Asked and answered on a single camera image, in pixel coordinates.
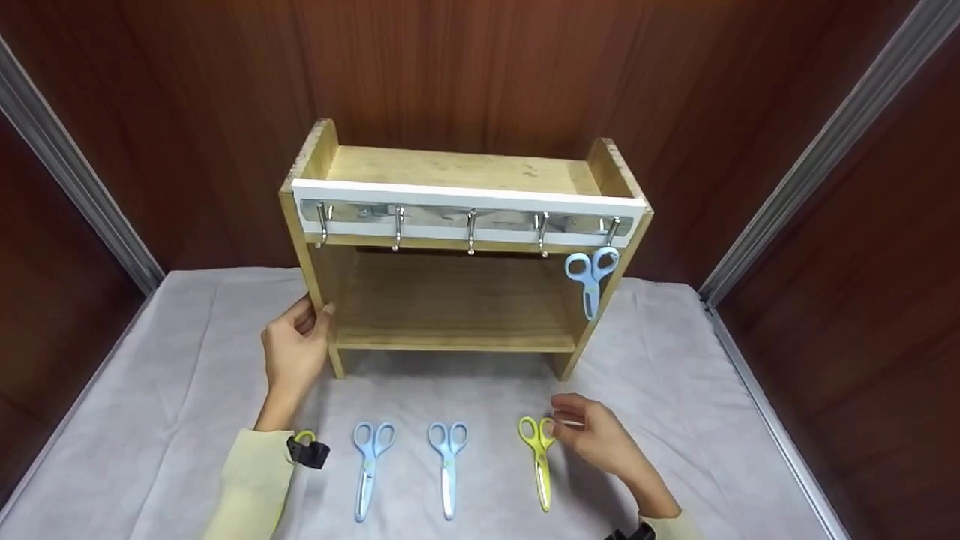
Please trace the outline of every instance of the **black wrist strap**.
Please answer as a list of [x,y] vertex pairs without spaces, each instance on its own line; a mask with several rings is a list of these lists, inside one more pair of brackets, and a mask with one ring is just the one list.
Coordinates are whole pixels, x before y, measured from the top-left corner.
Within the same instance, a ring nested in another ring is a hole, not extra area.
[[657,532],[646,523],[640,522],[640,528],[630,536],[626,536],[617,529],[606,540],[657,540]]
[[330,455],[330,447],[326,444],[318,440],[303,444],[293,436],[287,439],[287,449],[290,450],[290,458],[294,462],[311,469],[323,469],[326,457]]

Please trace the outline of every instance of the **wooden shelf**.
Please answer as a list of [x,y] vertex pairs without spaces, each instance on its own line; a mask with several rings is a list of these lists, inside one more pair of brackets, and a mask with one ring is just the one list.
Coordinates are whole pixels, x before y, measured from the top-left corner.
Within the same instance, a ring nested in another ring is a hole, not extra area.
[[325,177],[382,184],[601,195],[583,160],[339,146]]
[[[338,306],[329,342],[338,379],[347,376],[348,349],[548,353],[557,377],[568,379],[653,218],[607,138],[594,140],[583,160],[453,154],[342,146],[328,119],[310,130],[279,199],[313,304]],[[633,218],[633,224],[626,242],[614,242],[620,264],[601,289],[597,317],[588,321],[583,289],[564,275],[564,260],[567,253],[592,253],[596,237],[548,233],[549,255],[542,258],[532,228],[521,238],[485,237],[489,231],[480,227],[471,257],[465,253],[466,230],[451,235],[408,221],[394,253],[386,250],[396,242],[396,223],[351,222],[357,226],[324,234],[318,222],[300,214],[298,201],[306,200],[464,211],[502,207],[531,218],[548,211],[616,215]],[[587,245],[574,245],[580,242]]]
[[569,353],[576,343],[553,262],[357,253],[336,346]]

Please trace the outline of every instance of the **left hand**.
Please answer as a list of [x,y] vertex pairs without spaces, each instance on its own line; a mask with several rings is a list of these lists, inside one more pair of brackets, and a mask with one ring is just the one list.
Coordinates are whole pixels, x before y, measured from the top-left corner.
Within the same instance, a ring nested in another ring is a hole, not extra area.
[[334,310],[327,304],[318,313],[310,297],[304,296],[263,329],[269,389],[255,430],[290,428],[300,402],[326,365],[326,333]]
[[309,296],[297,300],[267,324],[260,339],[271,392],[302,398],[326,365],[326,333],[335,306],[317,313]]

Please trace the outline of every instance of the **blue scissors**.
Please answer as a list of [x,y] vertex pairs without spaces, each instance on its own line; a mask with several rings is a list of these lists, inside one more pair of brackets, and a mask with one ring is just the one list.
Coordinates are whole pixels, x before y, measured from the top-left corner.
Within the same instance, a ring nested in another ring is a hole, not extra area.
[[[457,437],[453,433],[457,428],[464,429],[464,439],[460,442],[456,441]],[[433,432],[435,429],[439,429],[441,433],[440,442],[436,443],[433,442]],[[430,442],[430,446],[444,459],[444,467],[440,471],[440,494],[444,502],[444,517],[447,521],[450,521],[453,519],[453,512],[456,508],[456,455],[467,445],[467,424],[454,422],[448,430],[446,426],[440,422],[434,422],[427,428],[426,440]]]
[[[607,266],[600,266],[600,260],[607,255],[610,256],[611,263]],[[584,264],[584,269],[580,272],[571,272],[570,265],[577,260]],[[588,321],[592,321],[600,309],[600,281],[616,269],[616,265],[619,263],[619,252],[616,251],[616,248],[610,246],[604,246],[593,252],[593,258],[588,258],[587,254],[584,253],[571,253],[567,256],[564,264],[566,276],[584,285],[584,315],[586,315]]]
[[[384,441],[383,431],[390,430],[390,440]],[[354,516],[357,523],[367,519],[367,510],[370,508],[370,497],[373,494],[373,482],[376,480],[376,459],[394,446],[396,429],[390,422],[384,422],[373,430],[370,422],[361,422],[353,430],[353,445],[363,453],[363,469],[360,470],[360,485],[357,487],[357,508]]]

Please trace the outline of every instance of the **yellow scissors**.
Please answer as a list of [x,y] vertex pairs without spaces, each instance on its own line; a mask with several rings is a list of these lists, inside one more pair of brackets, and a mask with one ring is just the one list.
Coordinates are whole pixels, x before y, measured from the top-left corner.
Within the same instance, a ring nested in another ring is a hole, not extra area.
[[[550,445],[556,440],[553,437],[546,436],[546,431],[543,429],[543,423],[548,420],[550,420],[550,418],[541,418],[540,423],[537,424],[537,421],[533,418],[524,416],[516,425],[516,430],[520,432],[520,438],[523,439],[523,442],[530,445],[530,448],[534,449],[534,473],[537,477],[537,495],[540,497],[540,508],[542,508],[544,512],[550,511],[550,467],[546,462],[546,449],[550,448]],[[524,426],[529,426],[533,434],[527,436],[523,432]]]

